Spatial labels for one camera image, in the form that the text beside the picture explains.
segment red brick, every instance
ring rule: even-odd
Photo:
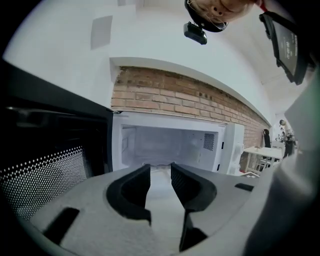
[[[180,93],[197,96],[197,93],[198,93],[197,90],[189,89],[187,87],[178,86],[178,85],[176,85],[176,87],[178,87],[177,91]]]
[[[126,91],[127,90],[127,86],[126,85],[115,85],[113,90],[114,91]]]
[[[231,117],[231,118],[233,117],[232,113],[225,111],[225,110],[222,110],[222,114],[225,116]]]
[[[128,92],[137,92],[137,93],[145,93],[145,94],[159,94],[160,90],[157,88],[150,87],[137,87],[137,86],[129,86]]]
[[[214,119],[220,119],[220,120],[225,120],[225,116],[223,116],[222,114],[217,114],[217,113],[210,113],[211,118]]]
[[[238,100],[233,97],[230,99],[230,103],[235,107],[241,106],[241,104],[238,102]]]
[[[222,114],[222,110],[219,109],[219,108],[215,108],[215,109],[214,109],[214,112],[216,112],[217,114]]]
[[[150,80],[147,80],[147,81],[138,80],[137,82],[138,82],[139,86],[147,86],[147,87],[149,87],[149,86],[152,86],[152,84],[153,84],[152,81],[150,81]]]
[[[160,94],[164,96],[170,96],[170,97],[175,96],[175,92],[171,90],[160,90]]]
[[[161,82],[152,81],[151,87],[163,88],[163,84]]]
[[[186,106],[186,107],[190,107],[190,108],[195,107],[195,103],[193,101],[189,101],[189,100],[182,100],[182,105]]]
[[[126,105],[126,101],[124,99],[113,98],[111,100],[111,106],[124,107],[125,105]]]
[[[200,102],[202,103],[202,104],[206,104],[206,105],[211,105],[210,103],[210,100],[207,100],[207,99],[205,99],[205,98],[200,98]]]
[[[195,104],[195,108],[196,109],[200,109],[200,110],[206,110],[206,111],[209,111],[209,112],[214,112],[215,111],[215,109],[212,106],[204,105],[204,104],[201,104],[201,103],[196,103]]]
[[[187,106],[176,105],[176,106],[174,106],[174,110],[179,113],[191,114],[191,115],[196,115],[196,116],[200,115],[199,109],[195,109],[195,108],[191,108],[191,107],[187,107]]]
[[[126,81],[126,85],[128,86],[127,90],[129,89],[129,86],[136,86],[137,84],[138,82],[136,80],[129,79],[128,81]]]
[[[166,99],[167,99],[167,103],[175,104],[175,105],[182,105],[182,99],[172,98],[172,97],[167,97]]]
[[[229,99],[229,97],[228,97],[227,95],[224,95],[224,96],[223,96],[223,100],[224,100],[225,102],[230,102],[230,99]]]
[[[231,118],[231,122],[233,122],[233,123],[239,123],[239,121],[238,121],[238,119],[235,119],[235,118]]]
[[[152,101],[152,94],[136,93],[135,99],[142,101]]]
[[[236,115],[239,114],[238,111],[236,111],[236,110],[234,110],[234,109],[232,109],[232,108],[230,108],[230,112],[233,113],[233,114],[236,114]]]
[[[190,82],[187,82],[187,81],[183,81],[183,80],[176,80],[175,83],[178,85],[178,86],[182,86],[182,87],[187,87],[189,89],[193,89],[193,90],[197,90],[198,87],[195,86],[194,84],[190,83]]]
[[[219,103],[218,103],[217,107],[218,107],[219,109],[222,109],[222,110],[225,109],[225,106],[224,106],[224,105],[221,105],[221,104],[219,104]]]
[[[183,100],[188,100],[188,101],[192,101],[192,102],[199,102],[199,97],[195,97],[192,95],[188,95],[185,93],[181,93],[181,92],[176,92],[175,96],[179,99],[183,99]]]
[[[224,101],[219,99],[219,98],[216,98],[216,97],[213,97],[213,101],[218,103],[218,104],[222,104]]]
[[[166,111],[175,111],[175,106],[174,105],[170,105],[170,104],[160,104],[160,109],[161,110],[166,110]]]
[[[209,118],[210,117],[210,112],[205,111],[205,110],[200,110],[200,115],[203,116],[203,117]]]
[[[165,103],[168,102],[167,97],[162,95],[153,95],[152,100],[154,102],[165,102]]]
[[[217,97],[218,99],[220,100],[223,100],[224,99],[224,94],[220,92],[217,92],[214,94],[215,97]]]
[[[228,107],[229,109],[232,108],[232,105],[228,102],[223,102],[222,105],[224,105],[224,107]]]
[[[159,104],[152,101],[137,101],[137,100],[127,100],[125,102],[127,107],[132,108],[145,108],[145,109],[158,109]]]
[[[163,88],[166,89],[166,91],[172,91],[172,92],[180,92],[182,90],[181,86],[177,86],[176,84],[171,84],[171,83],[164,83]]]
[[[125,80],[122,80],[122,79],[117,79],[116,81],[115,81],[115,84],[116,85],[122,85],[122,84],[124,84],[125,83]]]
[[[135,99],[135,93],[134,92],[127,92],[127,91],[114,91],[112,94],[113,98],[116,99]]]

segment white ceiling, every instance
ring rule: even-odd
[[[184,0],[144,0],[144,7],[159,7],[171,12],[187,13]],[[253,6],[249,14],[230,23],[220,34],[224,35],[251,64],[271,102],[279,101],[286,95],[295,99],[306,83],[299,86],[290,83],[284,70],[277,67],[272,42],[268,40],[265,26],[259,20],[261,13],[263,12],[259,7]]]

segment black camera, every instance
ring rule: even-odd
[[[190,38],[201,45],[207,44],[207,35],[201,27],[188,22],[183,26],[184,36]]]

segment brick wall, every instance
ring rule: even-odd
[[[158,69],[122,67],[111,108],[237,123],[244,125],[244,146],[260,146],[268,124],[231,95],[180,74]],[[246,154],[241,157],[244,168]]]

